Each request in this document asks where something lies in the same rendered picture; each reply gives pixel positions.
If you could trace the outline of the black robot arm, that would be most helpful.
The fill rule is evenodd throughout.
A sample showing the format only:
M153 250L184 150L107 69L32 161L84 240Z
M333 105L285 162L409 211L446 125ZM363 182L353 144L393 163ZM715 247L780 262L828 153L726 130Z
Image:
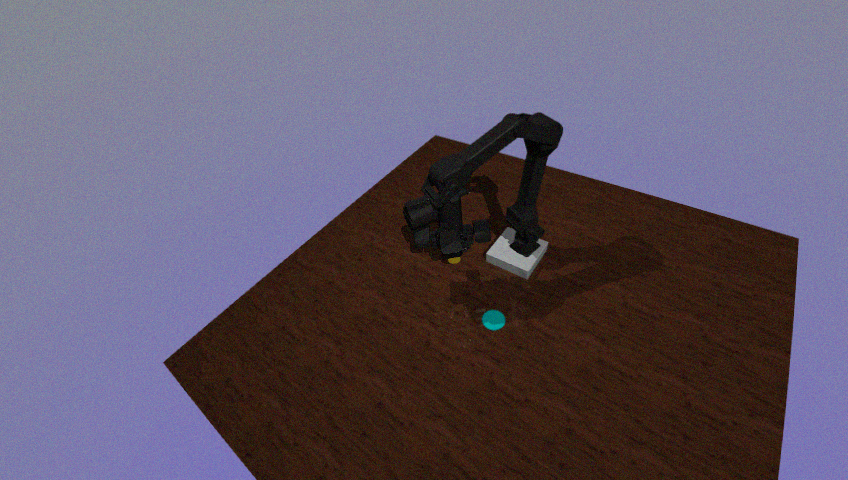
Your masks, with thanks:
M421 188L424 196L404 203L403 214L413 231L438 220L461 215L461 197L472 173L517 138L523 138L526 159L517 202L507 207L506 221L516 231L510 248L529 257L540 244L544 230L538 225L536 201L549 155L558 148L563 133L560 123L543 113L508 113L490 131L459 153L447 155L429 168ZM437 193L432 187L435 186ZM437 229L437 241L444 259L461 257L470 249L469 236L458 225ZM527 256L528 255L528 256Z

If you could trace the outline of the cyan circle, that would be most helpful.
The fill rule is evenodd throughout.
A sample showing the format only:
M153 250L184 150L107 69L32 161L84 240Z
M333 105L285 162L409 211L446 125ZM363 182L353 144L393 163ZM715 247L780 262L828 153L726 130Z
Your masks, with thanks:
M483 325L489 330L497 330L505 326L505 316L496 310L486 312L482 318Z

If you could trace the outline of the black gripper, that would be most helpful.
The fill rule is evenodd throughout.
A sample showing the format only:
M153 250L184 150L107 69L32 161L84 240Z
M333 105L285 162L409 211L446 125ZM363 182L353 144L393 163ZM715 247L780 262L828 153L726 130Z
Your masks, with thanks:
M473 220L472 224L463 224L462 222L462 212L461 215L453 220L444 220L438 216L439 228L443 227L444 230L448 230L452 228L452 225L458 225L461 230L461 233L464 236L469 236L470 245L474 244L473 237L475 235L475 241L477 243L485 243L491 241L491 231L489 226L489 221L487 219L482 220ZM424 249L430 246L430 239L432 242L432 248L441 250L440 244L437 241L437 229L436 231L429 231L429 225L423 226L414 230L414 246L416 249Z

